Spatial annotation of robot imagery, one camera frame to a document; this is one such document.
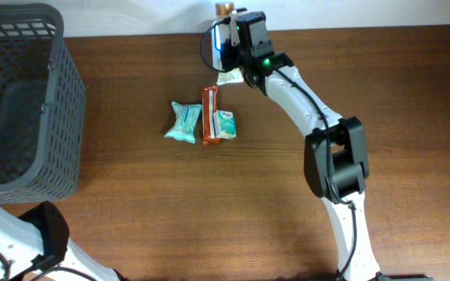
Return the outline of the white cream tube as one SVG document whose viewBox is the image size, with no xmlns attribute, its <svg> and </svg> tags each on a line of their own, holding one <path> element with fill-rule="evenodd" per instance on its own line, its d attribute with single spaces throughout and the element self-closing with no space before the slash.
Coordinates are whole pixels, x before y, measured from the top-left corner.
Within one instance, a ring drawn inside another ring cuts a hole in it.
<svg viewBox="0 0 450 281">
<path fill-rule="evenodd" d="M 216 22 L 228 17 L 234 10 L 233 2 L 217 2 L 215 4 L 216 8 Z M 220 25 L 220 40 L 222 45 L 222 40 L 230 40 L 230 28 L 225 25 Z M 243 76 L 239 68 L 232 69 L 227 73 L 218 73 L 217 82 L 218 86 L 225 84 L 237 84 L 244 81 Z"/>
</svg>

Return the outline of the orange snack bar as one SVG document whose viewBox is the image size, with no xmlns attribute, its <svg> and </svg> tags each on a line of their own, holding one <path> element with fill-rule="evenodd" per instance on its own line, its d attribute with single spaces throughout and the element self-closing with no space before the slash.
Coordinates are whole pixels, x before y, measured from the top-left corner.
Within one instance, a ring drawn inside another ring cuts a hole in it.
<svg viewBox="0 0 450 281">
<path fill-rule="evenodd" d="M 203 87 L 202 94 L 202 144 L 218 144 L 220 139 L 216 136 L 213 115 L 217 110 L 217 93 L 216 85 Z"/>
</svg>

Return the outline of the small green tissue pack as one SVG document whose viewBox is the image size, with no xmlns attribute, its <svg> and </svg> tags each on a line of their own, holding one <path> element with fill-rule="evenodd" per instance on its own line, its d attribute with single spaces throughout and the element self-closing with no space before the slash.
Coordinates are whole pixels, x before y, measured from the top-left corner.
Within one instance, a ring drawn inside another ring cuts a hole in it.
<svg viewBox="0 0 450 281">
<path fill-rule="evenodd" d="M 221 139 L 233 139 L 237 136 L 234 114 L 217 110 L 213 113 L 216 136 Z"/>
</svg>

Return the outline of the teal wipes packet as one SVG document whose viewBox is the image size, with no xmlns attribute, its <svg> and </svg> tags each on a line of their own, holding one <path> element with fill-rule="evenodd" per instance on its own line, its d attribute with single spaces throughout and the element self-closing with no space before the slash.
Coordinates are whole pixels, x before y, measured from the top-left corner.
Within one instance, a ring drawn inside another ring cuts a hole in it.
<svg viewBox="0 0 450 281">
<path fill-rule="evenodd" d="M 164 137 L 194 144 L 195 127 L 202 112 L 202 105 L 182 105 L 175 101 L 171 105 L 176 121 Z"/>
</svg>

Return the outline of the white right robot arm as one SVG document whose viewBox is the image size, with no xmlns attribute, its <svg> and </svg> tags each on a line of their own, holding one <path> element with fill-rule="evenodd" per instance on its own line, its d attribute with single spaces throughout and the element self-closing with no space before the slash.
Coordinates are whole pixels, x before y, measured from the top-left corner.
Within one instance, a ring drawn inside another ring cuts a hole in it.
<svg viewBox="0 0 450 281">
<path fill-rule="evenodd" d="M 326 106 L 293 61 L 275 52 L 263 12 L 238 9 L 216 23 L 221 67 L 277 103 L 305 138 L 304 175 L 324 204 L 337 245 L 338 280 L 386 280 L 373 254 L 365 216 L 370 174 L 363 125 Z"/>
</svg>

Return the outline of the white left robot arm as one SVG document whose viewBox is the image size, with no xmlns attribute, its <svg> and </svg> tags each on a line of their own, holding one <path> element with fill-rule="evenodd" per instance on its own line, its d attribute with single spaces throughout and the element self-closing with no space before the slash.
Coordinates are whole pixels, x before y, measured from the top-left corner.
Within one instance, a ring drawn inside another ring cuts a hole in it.
<svg viewBox="0 0 450 281">
<path fill-rule="evenodd" d="M 124 280 L 70 238 L 60 211 L 44 201 L 19 217 L 0 207 L 0 280 Z"/>
</svg>

